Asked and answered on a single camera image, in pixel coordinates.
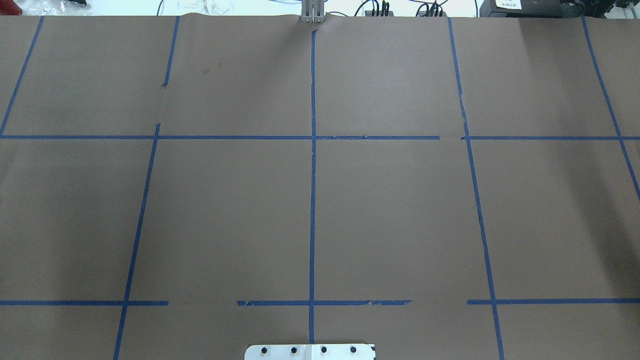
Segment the black computer box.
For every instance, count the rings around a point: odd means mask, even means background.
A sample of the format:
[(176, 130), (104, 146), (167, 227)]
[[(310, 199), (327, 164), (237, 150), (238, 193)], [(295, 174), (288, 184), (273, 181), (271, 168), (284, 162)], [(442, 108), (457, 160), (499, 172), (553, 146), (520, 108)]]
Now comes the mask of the black computer box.
[(478, 9), (480, 18), (571, 19), (582, 16), (604, 18), (626, 0), (484, 0)]

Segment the red cylinder bottle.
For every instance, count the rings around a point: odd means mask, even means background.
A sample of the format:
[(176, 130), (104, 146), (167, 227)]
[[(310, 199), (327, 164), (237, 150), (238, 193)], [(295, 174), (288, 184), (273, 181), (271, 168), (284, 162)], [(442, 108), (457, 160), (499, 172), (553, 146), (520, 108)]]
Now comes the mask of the red cylinder bottle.
[(22, 16), (23, 10), (14, 0), (0, 0), (0, 16)]

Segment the crumpled white tissue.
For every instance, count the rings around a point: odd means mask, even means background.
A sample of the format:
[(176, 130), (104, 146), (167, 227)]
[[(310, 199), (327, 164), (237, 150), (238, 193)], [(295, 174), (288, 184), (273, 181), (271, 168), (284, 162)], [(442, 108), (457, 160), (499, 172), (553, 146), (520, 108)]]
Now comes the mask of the crumpled white tissue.
[(177, 0), (178, 12), (225, 16), (234, 9), (234, 0)]

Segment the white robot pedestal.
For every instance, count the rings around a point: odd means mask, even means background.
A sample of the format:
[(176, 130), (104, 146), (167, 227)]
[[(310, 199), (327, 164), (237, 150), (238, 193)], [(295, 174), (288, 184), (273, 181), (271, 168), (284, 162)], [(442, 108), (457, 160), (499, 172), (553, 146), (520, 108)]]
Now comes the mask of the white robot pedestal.
[(374, 344), (254, 344), (247, 347), (245, 360), (375, 360)]

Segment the aluminium frame post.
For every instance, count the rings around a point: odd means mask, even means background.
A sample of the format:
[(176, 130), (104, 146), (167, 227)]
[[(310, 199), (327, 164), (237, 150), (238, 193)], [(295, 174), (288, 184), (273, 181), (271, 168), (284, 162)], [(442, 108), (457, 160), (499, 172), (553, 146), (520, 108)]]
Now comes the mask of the aluminium frame post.
[(300, 0), (301, 22), (306, 24), (324, 23), (326, 20), (325, 0)]

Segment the clear plastic bag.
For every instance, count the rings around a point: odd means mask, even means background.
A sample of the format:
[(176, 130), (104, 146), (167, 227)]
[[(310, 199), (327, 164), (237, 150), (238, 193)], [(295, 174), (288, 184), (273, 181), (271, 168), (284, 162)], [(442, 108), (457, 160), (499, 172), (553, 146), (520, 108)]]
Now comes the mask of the clear plastic bag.
[(15, 0), (28, 16), (83, 16), (89, 9), (86, 0)]

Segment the black usb hub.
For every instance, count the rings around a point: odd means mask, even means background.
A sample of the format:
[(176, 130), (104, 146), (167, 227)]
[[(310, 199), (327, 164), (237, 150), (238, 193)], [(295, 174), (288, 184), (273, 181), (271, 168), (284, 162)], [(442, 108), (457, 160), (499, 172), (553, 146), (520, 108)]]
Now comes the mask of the black usb hub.
[(391, 10), (391, 3), (387, 0), (369, 0), (371, 4), (370, 9), (365, 9), (363, 5), (361, 9), (362, 16), (368, 18), (391, 18), (394, 16)]
[(446, 13), (443, 8), (443, 4), (434, 2), (422, 2), (420, 3), (416, 13), (416, 18), (444, 18)]

